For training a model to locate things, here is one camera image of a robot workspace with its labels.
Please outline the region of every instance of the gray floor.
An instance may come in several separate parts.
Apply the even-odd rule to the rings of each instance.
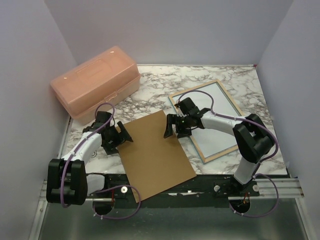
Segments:
[[[275,202],[253,200],[249,213],[263,213]],[[118,210],[126,215],[130,210]],[[296,201],[283,199],[271,215],[252,219],[226,208],[141,209],[127,220],[93,217],[92,203],[62,208],[49,204],[41,240],[307,240]]]

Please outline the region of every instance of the marble countertop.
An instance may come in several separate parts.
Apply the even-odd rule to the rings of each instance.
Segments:
[[[253,66],[141,65],[138,68],[141,73],[140,88],[115,106],[116,122],[122,121],[125,124],[159,110],[164,110],[166,114],[174,114],[168,95],[219,79],[245,116],[250,113],[258,114],[266,127],[274,133],[258,75]],[[73,121],[65,154],[80,140],[84,127]],[[241,155],[238,150],[203,164],[189,138],[181,138],[179,141],[197,174],[233,174],[239,165]],[[120,156],[107,155],[102,147],[90,159],[85,169],[87,173],[125,173]],[[258,173],[286,175],[287,170],[281,152],[263,162]]]

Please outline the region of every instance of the white wall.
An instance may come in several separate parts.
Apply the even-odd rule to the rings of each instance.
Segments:
[[[257,73],[284,159],[320,238],[320,1],[295,0]]]
[[[67,113],[49,87],[76,65],[42,0],[0,1],[0,239],[27,239]]]
[[[292,0],[45,0],[78,63],[257,64]]]

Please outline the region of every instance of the box handle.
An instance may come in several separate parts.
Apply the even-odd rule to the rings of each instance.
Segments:
[[[106,97],[104,100],[106,102],[110,102],[112,99],[114,99],[116,96],[118,95],[118,92],[113,92],[112,94],[110,94],[108,97]]]

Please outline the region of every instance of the box lid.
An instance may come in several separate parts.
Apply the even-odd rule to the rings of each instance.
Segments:
[[[52,80],[51,86],[73,117],[114,94],[137,76],[135,61],[115,46]]]

